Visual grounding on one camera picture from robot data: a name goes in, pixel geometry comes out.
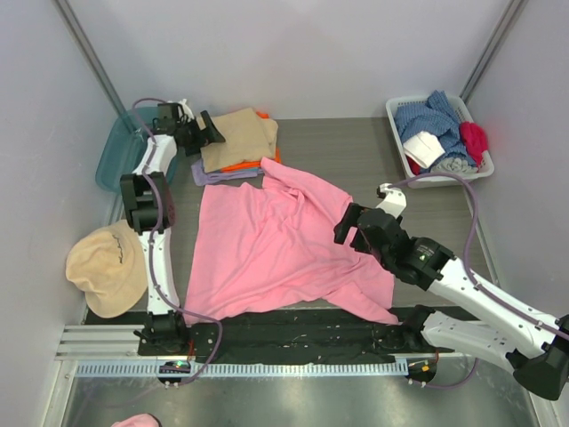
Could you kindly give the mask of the orange t shirt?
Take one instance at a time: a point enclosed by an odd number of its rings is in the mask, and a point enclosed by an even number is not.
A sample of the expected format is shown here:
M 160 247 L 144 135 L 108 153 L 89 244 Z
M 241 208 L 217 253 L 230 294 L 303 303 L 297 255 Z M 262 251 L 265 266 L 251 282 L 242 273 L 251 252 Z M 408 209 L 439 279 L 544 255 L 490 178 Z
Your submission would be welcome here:
M 232 161 L 223 160 L 223 169 L 241 169 L 248 167 L 260 167 L 260 162 L 264 157 L 269 157 L 278 163 L 281 162 L 280 151 L 277 147 L 278 123 L 271 118 L 268 113 L 255 110 L 260 125 L 263 126 L 263 132 L 266 139 L 266 147 L 262 148 L 260 144 L 260 133 L 254 131 L 251 141 L 245 137 L 245 133 L 240 131 L 237 137 L 229 139 L 228 154 Z

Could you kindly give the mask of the teal t shirt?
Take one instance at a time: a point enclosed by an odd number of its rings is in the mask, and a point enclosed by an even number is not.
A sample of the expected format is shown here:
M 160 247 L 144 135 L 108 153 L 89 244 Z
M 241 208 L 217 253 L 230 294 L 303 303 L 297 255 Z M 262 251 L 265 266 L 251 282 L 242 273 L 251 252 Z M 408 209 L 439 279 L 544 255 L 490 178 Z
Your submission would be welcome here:
M 211 172 L 210 175 L 245 175 L 245 174 L 252 174 L 253 176 L 258 175 L 261 172 L 259 167 L 248 167 L 248 168 L 241 168 L 241 169 L 223 169 Z

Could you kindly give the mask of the beige t shirt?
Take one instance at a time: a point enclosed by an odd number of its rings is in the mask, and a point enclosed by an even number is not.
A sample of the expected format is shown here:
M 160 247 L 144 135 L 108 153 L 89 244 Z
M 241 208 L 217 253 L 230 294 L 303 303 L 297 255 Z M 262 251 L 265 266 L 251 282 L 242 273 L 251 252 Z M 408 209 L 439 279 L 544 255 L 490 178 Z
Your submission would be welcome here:
M 213 117 L 212 123 L 225 141 L 201 148 L 206 173 L 276 157 L 276 120 L 261 118 L 253 108 L 247 108 Z

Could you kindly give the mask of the pink t shirt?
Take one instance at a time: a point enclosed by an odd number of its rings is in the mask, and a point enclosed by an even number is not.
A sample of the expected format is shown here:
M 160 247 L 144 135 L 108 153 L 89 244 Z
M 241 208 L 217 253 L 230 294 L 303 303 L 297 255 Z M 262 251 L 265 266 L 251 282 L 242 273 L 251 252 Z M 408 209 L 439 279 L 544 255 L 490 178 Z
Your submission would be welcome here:
M 323 299 L 395 324 L 395 280 L 369 254 L 334 242 L 353 198 L 311 173 L 264 159 L 259 188 L 208 185 L 188 281 L 187 321 L 233 318 Z

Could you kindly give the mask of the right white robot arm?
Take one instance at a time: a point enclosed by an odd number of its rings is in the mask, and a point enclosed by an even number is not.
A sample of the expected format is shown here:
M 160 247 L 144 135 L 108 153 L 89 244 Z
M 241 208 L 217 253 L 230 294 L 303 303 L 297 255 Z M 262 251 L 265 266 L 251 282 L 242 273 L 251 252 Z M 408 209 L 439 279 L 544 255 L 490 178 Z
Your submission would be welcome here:
M 383 209 L 350 203 L 334 241 L 372 255 L 400 281 L 444 297 L 481 320 L 476 326 L 426 306 L 403 324 L 406 348 L 427 346 L 468 353 L 511 373 L 532 394 L 556 401 L 568 383 L 568 317 L 524 304 L 477 275 L 431 238 L 411 238 L 401 220 Z

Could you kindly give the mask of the lavender t shirt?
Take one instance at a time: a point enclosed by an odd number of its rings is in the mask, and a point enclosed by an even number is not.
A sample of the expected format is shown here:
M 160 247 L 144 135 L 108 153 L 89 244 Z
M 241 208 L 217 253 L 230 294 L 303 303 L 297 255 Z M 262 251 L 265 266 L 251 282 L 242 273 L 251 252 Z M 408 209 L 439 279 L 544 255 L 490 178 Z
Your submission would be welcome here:
M 191 172 L 192 172 L 192 176 L 193 176 L 193 180 L 194 183 L 198 186 L 198 187 L 203 187 L 205 185 L 211 185 L 211 184 L 215 184 L 221 181 L 231 181 L 231 180 L 237 180 L 237 179 L 248 179 L 248 178 L 255 178 L 257 177 L 259 174 L 262 173 L 262 171 L 256 175 L 253 176 L 252 174 L 245 174 L 245 175 L 210 175 L 210 173 L 207 173 L 204 170 L 204 162 L 202 159 L 197 160 L 196 162 L 194 162 L 191 165 Z

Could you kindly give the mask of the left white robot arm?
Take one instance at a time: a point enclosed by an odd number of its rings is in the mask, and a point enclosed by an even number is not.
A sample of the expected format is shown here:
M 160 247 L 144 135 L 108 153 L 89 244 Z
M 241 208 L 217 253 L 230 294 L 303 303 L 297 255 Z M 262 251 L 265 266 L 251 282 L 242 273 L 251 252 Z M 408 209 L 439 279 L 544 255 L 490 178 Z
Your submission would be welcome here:
M 156 114 L 146 122 L 132 105 L 132 115 L 146 137 L 146 149 L 131 173 L 121 176 L 120 189 L 125 218 L 136 234 L 148 278 L 147 314 L 140 339 L 143 356 L 186 351 L 190 332 L 174 284 L 171 259 L 175 209 L 167 180 L 178 150 L 193 156 L 211 143 L 226 141 L 209 113 L 197 117 L 187 100 L 156 102 Z

